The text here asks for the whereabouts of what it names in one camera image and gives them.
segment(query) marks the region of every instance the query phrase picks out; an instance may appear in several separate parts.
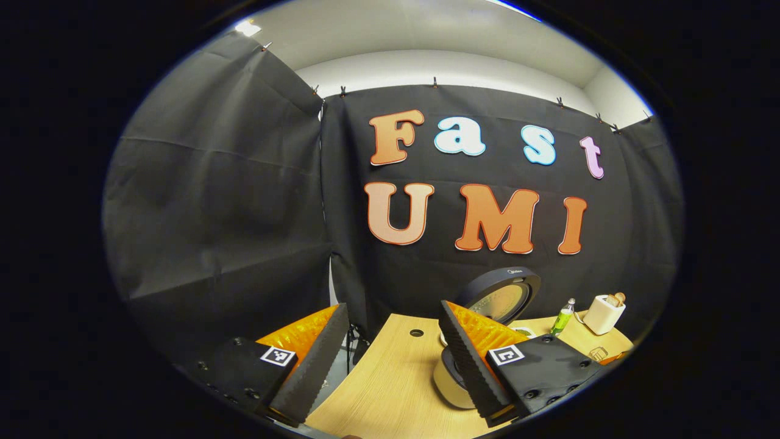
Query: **green bottle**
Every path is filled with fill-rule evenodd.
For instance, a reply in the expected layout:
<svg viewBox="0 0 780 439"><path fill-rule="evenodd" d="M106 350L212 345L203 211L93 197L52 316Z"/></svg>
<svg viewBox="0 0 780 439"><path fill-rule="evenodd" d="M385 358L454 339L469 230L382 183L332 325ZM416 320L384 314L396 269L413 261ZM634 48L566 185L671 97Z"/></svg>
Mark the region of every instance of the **green bottle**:
<svg viewBox="0 0 780 439"><path fill-rule="evenodd" d="M572 318L572 314L574 313L574 299L569 299L569 303L566 304L566 306L561 309L561 312L558 314L558 318L555 319L555 323L552 325L552 331L550 331L550 334L555 335L556 337L563 331L563 328L566 327L566 324L569 322L569 319Z"/></svg>

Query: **black fabric backdrop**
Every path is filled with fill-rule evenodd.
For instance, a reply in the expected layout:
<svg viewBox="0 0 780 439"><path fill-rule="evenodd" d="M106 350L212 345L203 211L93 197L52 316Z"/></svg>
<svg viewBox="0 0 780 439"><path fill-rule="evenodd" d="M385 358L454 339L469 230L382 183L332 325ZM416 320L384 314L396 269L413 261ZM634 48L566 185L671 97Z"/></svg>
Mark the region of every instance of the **black fabric backdrop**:
<svg viewBox="0 0 780 439"><path fill-rule="evenodd" d="M401 145L403 162L372 166L374 128L369 120L418 109L425 121L414 126L414 143ZM445 154L434 146L438 121L451 116L479 123L486 151L478 156ZM520 130L547 128L555 136L550 166L529 162ZM658 123L612 130L585 113L554 102L475 87L401 86L332 96L322 120L322 178L328 232L334 242L335 293L350 304L354 323L375 337L391 312L434 318L442 299L490 269L527 266L542 278L540 294L523 318L553 316L570 297L586 309L596 294L626 293L627 309L617 327L631 338L647 329L661 311L673 281L682 245L682 192L674 162ZM601 149L604 176L590 175L580 139L590 136ZM428 200L423 237L406 246L387 244L367 225L363 186L384 181L396 186L390 223L409 222L406 184L435 187ZM464 184L486 184L503 209L517 189L540 195L534 210L527 255L485 245L478 252L455 248L463 232ZM576 255L561 255L566 197L587 201Z"/></svg>
<svg viewBox="0 0 780 439"><path fill-rule="evenodd" d="M329 257L335 293L369 340L391 312L436 317L440 300L503 266L542 278L523 318L553 316L569 297L585 309L596 294L624 291L617 326L636 338L660 312L679 259L683 200L657 122L618 135L553 102L475 87L333 96L320 123L322 103L270 52L226 34L177 66L130 120L105 188L108 261L129 309L174 362L328 306ZM425 122L401 146L406 160L372 166L369 119L411 109ZM436 149L438 121L451 116L479 123L483 154ZM550 166L523 154L526 125L555 136ZM600 180L580 147L587 136L601 149ZM363 186L373 181L397 187L390 221L400 229L409 220L404 186L435 187L419 241L398 246L371 234ZM515 190L536 191L534 250L456 249L464 184L488 185L500 209ZM576 255L558 253L566 197L587 201Z"/></svg>
<svg viewBox="0 0 780 439"><path fill-rule="evenodd" d="M105 187L108 261L173 361L328 306L321 104L270 52L228 34L177 66L127 125Z"/></svg>

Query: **ceiling light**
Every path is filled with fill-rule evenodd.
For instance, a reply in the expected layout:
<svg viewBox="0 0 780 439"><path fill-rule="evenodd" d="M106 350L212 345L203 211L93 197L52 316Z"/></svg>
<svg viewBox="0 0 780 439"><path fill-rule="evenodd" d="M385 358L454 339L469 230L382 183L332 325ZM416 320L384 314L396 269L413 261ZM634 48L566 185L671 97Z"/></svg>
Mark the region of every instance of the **ceiling light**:
<svg viewBox="0 0 780 439"><path fill-rule="evenodd" d="M541 23L541 20L539 20L537 17L532 16L532 15L530 15L527 12L523 12L523 11L517 9L516 7L512 6L512 5L508 5L508 4L504 3L504 2L502 2L501 0L485 0L485 1L493 3L494 5L504 6L507 9L511 9L512 11L519 12L519 13L523 14L524 16L526 16L526 17L528 17L528 18L530 18L532 20L536 20L539 23Z"/></svg>
<svg viewBox="0 0 780 439"><path fill-rule="evenodd" d="M236 25L236 30L246 35L247 37L251 37L252 35L255 35L257 32L260 32L261 29L259 26L253 25L251 21L244 20L241 23L238 23Z"/></svg>

